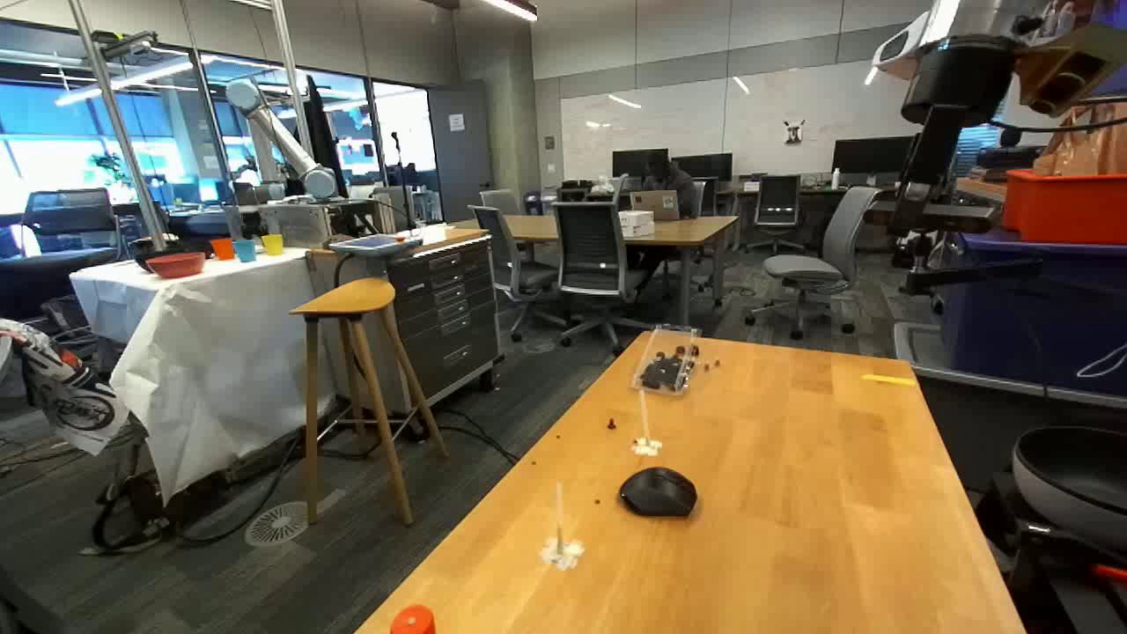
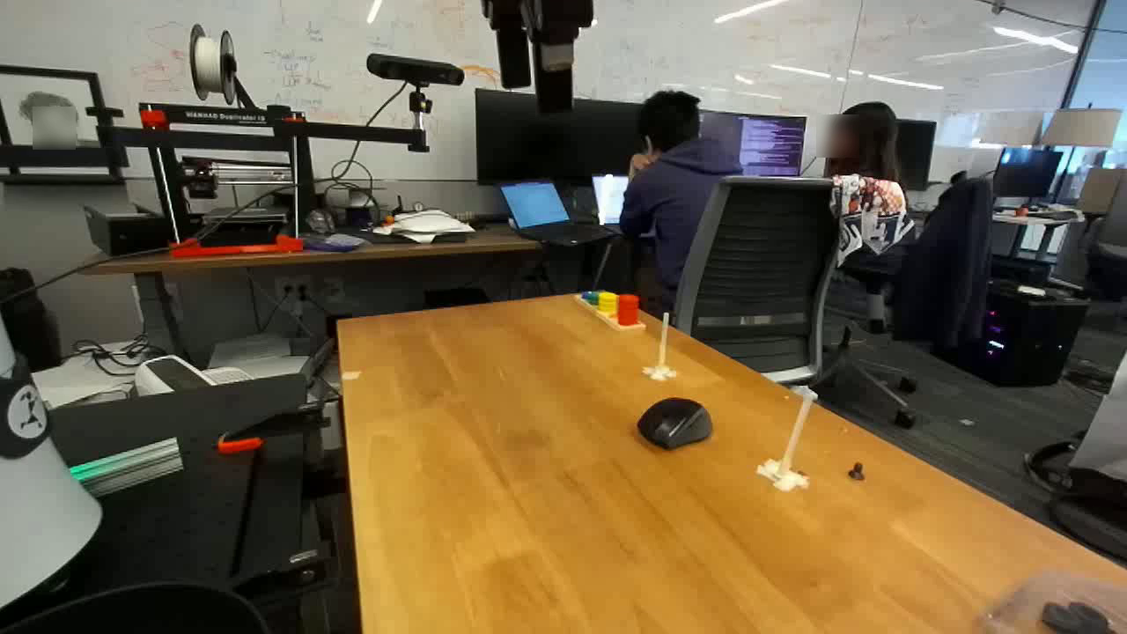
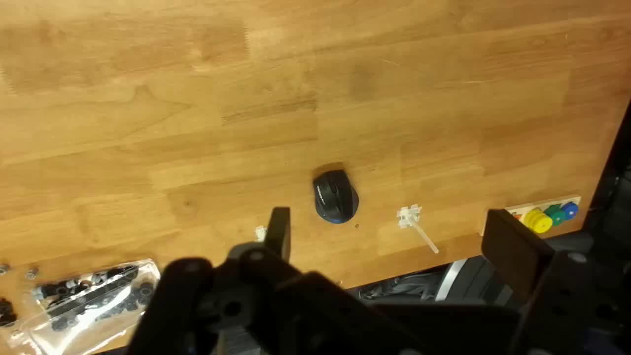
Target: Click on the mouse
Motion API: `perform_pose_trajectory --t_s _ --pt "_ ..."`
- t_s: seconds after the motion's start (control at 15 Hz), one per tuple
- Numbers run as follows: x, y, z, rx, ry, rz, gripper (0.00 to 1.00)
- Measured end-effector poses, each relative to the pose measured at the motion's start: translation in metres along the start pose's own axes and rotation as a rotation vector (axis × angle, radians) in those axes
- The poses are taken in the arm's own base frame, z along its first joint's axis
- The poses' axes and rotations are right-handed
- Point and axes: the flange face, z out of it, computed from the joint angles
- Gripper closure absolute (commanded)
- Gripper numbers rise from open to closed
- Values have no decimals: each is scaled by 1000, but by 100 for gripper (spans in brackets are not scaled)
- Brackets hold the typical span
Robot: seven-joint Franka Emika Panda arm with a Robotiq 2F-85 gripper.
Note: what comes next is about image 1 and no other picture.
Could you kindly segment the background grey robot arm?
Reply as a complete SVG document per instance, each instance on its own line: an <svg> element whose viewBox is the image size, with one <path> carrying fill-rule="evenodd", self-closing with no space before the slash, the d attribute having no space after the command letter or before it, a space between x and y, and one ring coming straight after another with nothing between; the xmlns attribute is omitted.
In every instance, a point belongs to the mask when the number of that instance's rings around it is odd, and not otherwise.
<svg viewBox="0 0 1127 634"><path fill-rule="evenodd" d="M331 200L340 195L334 173L289 135L255 82L233 82L227 100L286 155L311 199Z"/></svg>

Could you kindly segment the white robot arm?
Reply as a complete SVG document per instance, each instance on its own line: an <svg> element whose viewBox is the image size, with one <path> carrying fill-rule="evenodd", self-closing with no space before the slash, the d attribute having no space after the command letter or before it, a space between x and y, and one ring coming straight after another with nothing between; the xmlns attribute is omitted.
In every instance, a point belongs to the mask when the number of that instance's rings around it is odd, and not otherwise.
<svg viewBox="0 0 1127 634"><path fill-rule="evenodd" d="M910 182L937 182L965 127L989 123L1006 90L1043 117L1112 90L1127 65L1123 0L930 0L884 39L870 69L903 76L921 123Z"/></svg>

